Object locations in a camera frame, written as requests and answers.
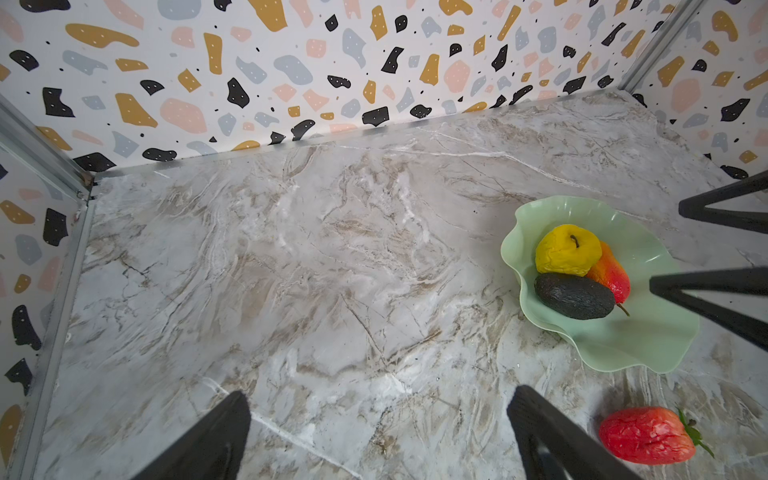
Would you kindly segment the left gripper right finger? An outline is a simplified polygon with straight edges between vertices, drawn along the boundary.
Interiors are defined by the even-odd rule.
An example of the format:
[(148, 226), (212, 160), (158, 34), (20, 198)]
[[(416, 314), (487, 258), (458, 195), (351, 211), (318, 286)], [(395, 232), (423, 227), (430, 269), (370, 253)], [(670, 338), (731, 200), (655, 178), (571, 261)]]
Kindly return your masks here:
[(637, 479), (583, 429), (528, 385), (506, 409), (528, 479)]

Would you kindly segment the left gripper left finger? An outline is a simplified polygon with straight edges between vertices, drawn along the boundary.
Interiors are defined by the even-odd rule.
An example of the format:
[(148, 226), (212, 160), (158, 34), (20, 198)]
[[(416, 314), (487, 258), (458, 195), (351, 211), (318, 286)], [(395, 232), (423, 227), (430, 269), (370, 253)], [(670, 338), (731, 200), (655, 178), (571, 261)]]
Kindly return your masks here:
[(236, 479), (250, 423), (246, 396), (232, 392), (134, 479)]

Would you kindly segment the red-orange fake mango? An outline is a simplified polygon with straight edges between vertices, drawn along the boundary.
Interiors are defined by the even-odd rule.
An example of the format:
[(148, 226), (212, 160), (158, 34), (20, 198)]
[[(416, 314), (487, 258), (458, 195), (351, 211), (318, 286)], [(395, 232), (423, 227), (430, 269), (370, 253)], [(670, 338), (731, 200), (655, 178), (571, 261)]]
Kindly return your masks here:
[(630, 278), (615, 258), (610, 246), (603, 241), (600, 242), (600, 245), (602, 256), (591, 267), (586, 277), (610, 289), (614, 295), (616, 306), (629, 316), (629, 312), (623, 304), (631, 293)]

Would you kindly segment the dark fake avocado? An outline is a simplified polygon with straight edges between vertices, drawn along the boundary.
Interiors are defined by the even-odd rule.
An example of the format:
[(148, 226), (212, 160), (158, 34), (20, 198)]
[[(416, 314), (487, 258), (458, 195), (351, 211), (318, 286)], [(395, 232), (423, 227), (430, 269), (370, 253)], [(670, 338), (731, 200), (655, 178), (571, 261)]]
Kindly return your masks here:
[(610, 289), (586, 277), (539, 274), (534, 290), (545, 306), (575, 320), (604, 318), (616, 305)]

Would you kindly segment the yellow fake apple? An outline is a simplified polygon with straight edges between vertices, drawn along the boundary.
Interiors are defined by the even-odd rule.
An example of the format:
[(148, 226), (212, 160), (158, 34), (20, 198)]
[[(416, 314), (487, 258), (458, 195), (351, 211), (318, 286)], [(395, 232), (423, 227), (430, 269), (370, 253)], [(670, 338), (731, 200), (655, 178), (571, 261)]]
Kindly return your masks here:
[(540, 274), (562, 273), (584, 277), (602, 257), (598, 237), (577, 225), (564, 224), (547, 233), (535, 250)]

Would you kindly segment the red fake strawberry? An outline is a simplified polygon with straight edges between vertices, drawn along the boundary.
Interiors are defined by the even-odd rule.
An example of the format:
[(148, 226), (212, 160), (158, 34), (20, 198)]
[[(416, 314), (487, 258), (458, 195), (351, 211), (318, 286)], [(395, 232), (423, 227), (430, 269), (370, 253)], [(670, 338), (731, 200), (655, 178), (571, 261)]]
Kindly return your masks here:
[(681, 409), (628, 408), (608, 416), (599, 426), (598, 436), (611, 454), (635, 464), (683, 463), (699, 449), (714, 458), (696, 425)]

